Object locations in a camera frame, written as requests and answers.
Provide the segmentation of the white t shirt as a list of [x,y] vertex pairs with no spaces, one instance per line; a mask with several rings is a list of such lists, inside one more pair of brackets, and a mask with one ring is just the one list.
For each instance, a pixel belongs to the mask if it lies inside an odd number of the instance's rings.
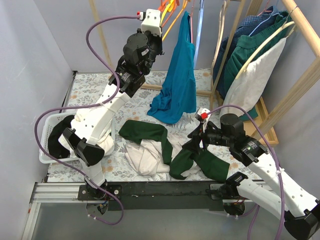
[[[89,113],[89,109],[79,109],[75,115],[69,115],[64,118],[63,122],[66,124],[67,128],[79,128],[83,127],[84,123],[81,120],[84,120],[85,116]],[[112,136],[114,134],[113,120],[111,119],[109,123],[105,126],[104,130],[99,136],[97,144],[104,150],[104,155],[110,155],[115,148],[115,138]],[[62,150],[66,150],[66,156],[61,153],[61,157],[76,159],[74,150],[67,143],[66,138],[61,134],[58,138],[58,142],[62,145]]]

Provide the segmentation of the teal blue t shirt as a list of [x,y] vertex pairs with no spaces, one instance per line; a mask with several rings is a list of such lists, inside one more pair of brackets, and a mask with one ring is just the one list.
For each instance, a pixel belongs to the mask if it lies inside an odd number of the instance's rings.
[[185,12],[162,90],[153,98],[147,112],[148,116],[165,124],[176,124],[183,113],[193,113],[197,107],[195,46],[191,43],[190,19],[189,13]]

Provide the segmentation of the beige wooden hanger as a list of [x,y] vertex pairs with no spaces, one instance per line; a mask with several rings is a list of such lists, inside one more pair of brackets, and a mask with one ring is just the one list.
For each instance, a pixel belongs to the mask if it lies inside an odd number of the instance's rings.
[[228,9],[229,4],[230,4],[230,0],[224,0],[222,3],[222,6],[221,6],[220,12],[219,12],[219,19],[218,19],[219,26],[218,26],[217,44],[216,44],[214,57],[213,57],[212,64],[211,64],[211,75],[212,76],[214,75],[214,67],[217,62],[219,49],[220,49],[222,39],[223,39],[225,17],[226,17],[226,13],[227,13],[227,9]]

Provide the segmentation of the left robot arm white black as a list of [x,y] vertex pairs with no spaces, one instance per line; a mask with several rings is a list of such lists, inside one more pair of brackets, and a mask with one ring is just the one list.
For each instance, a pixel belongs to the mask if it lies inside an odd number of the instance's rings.
[[123,47],[115,69],[93,108],[79,109],[61,135],[61,143],[79,158],[86,174],[86,191],[95,200],[106,196],[101,160],[114,150],[112,120],[146,81],[158,55],[163,54],[162,37],[149,30],[132,34]]

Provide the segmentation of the dark green raglan shirt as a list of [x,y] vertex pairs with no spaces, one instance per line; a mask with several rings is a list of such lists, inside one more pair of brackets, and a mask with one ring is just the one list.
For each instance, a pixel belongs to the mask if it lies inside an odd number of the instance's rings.
[[205,177],[224,183],[230,164],[208,150],[201,149],[199,154],[183,149],[179,139],[160,124],[127,120],[119,130],[119,135],[130,143],[140,144],[142,140],[161,143],[164,164],[169,166],[169,175],[176,180],[185,180],[202,171]]

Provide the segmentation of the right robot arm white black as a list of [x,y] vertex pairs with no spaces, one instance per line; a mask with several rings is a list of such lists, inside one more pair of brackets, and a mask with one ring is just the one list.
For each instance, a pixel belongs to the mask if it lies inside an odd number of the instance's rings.
[[196,113],[199,126],[192,131],[184,149],[199,154],[208,145],[229,148],[231,155],[256,173],[272,189],[268,191],[242,172],[211,190],[215,199],[250,199],[284,221],[285,229],[297,240],[308,240],[320,228],[320,201],[299,186],[284,169],[277,169],[272,155],[258,140],[246,135],[243,122],[233,113],[220,118],[220,127],[206,112]]

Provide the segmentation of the yellow plastic hanger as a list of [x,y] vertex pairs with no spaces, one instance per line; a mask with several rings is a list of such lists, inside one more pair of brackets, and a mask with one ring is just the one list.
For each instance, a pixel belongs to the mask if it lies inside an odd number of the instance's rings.
[[[166,32],[162,34],[162,41],[165,40],[165,38],[167,37],[167,35],[169,34],[169,32],[171,31],[172,27],[174,26],[174,24],[176,23],[176,21],[179,19],[179,17],[181,16],[181,14],[185,11],[185,8],[187,7],[187,4],[190,3],[190,0],[184,0],[181,4],[181,10],[180,12],[177,14],[177,16],[174,18],[174,20],[172,21],[172,23],[170,24],[170,26],[167,28]],[[167,12],[166,14],[161,13],[161,20],[160,20],[160,26],[162,27],[162,29],[165,27],[165,25],[167,24],[167,22],[171,19],[171,17],[173,16],[173,14],[175,13],[175,10],[173,10],[172,12]]]

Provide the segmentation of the black daisy t shirt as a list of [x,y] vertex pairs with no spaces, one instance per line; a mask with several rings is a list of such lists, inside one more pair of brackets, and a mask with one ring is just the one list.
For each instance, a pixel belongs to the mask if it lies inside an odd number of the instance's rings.
[[71,121],[73,119],[74,115],[66,116],[63,120],[61,120],[54,126],[48,137],[48,152],[51,156],[57,159],[65,159],[70,155],[70,151],[59,142],[59,138],[66,128],[71,128]]

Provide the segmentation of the light blue hanger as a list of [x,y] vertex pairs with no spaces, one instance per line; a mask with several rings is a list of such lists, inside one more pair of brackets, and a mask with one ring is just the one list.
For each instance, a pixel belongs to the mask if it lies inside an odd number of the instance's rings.
[[204,3],[205,3],[204,0],[199,1],[199,13],[198,13],[198,23],[197,23],[197,32],[196,32],[195,52],[194,52],[194,59],[193,59],[194,69],[196,68],[196,65],[197,65],[199,49],[200,49],[203,18],[204,18]]

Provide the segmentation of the orange plastic hanger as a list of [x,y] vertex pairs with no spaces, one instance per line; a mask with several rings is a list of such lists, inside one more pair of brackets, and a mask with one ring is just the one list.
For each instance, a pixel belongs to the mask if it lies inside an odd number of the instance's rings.
[[174,11],[180,5],[179,0],[161,0],[158,10],[166,14],[167,12]]

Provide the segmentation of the pink wire hanger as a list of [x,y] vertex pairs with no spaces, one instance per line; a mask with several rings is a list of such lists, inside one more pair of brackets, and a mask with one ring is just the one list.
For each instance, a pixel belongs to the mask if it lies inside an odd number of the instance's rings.
[[189,23],[190,23],[190,42],[193,44],[193,13],[194,13],[194,7],[195,7],[195,0],[192,0],[192,6],[191,6],[191,11],[190,11],[190,18],[189,18]]

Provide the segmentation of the cream t shirt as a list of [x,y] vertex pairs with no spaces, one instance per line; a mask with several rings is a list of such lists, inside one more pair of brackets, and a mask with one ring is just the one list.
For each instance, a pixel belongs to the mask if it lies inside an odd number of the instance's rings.
[[170,167],[164,164],[162,145],[159,141],[143,139],[140,144],[127,143],[125,148],[125,157],[138,174],[152,177],[160,173],[169,173]]

